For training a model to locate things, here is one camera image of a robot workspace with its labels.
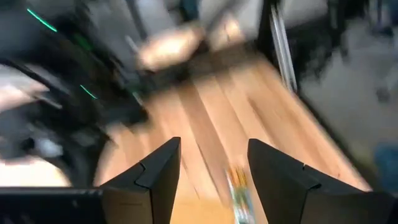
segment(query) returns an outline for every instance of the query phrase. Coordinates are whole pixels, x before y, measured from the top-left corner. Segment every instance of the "wooden floor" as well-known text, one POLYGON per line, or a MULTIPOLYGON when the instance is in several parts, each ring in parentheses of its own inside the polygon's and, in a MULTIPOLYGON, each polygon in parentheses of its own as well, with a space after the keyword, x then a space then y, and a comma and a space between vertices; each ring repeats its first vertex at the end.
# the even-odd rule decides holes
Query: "wooden floor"
MULTIPOLYGON (((223 63, 222 58, 215 62, 223 63)), ((145 106, 150 125, 111 130, 117 147, 109 149, 98 183, 126 170, 171 137, 180 136, 182 161, 172 223, 234 223, 225 172, 239 165, 249 173, 250 138, 357 188, 369 189, 261 56, 169 89, 145 106)), ((266 223, 250 183, 256 219, 266 223)))

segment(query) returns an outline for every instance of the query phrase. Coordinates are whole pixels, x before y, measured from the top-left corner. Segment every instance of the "green led light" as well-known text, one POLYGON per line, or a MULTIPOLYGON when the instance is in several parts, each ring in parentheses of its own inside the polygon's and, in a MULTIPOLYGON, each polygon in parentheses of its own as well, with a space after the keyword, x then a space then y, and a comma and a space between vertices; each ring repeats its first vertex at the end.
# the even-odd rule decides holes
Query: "green led light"
POLYGON ((41 23, 43 23, 45 26, 47 26, 50 30, 57 32, 57 29, 54 26, 51 26, 48 22, 45 22, 42 18, 40 18, 36 13, 34 13, 30 9, 26 9, 32 16, 34 16, 37 20, 39 20, 41 23))
POLYGON ((82 89, 84 89, 92 98, 97 99, 97 97, 95 97, 95 95, 93 95, 92 93, 90 93, 90 91, 88 91, 83 85, 80 85, 80 87, 82 89))

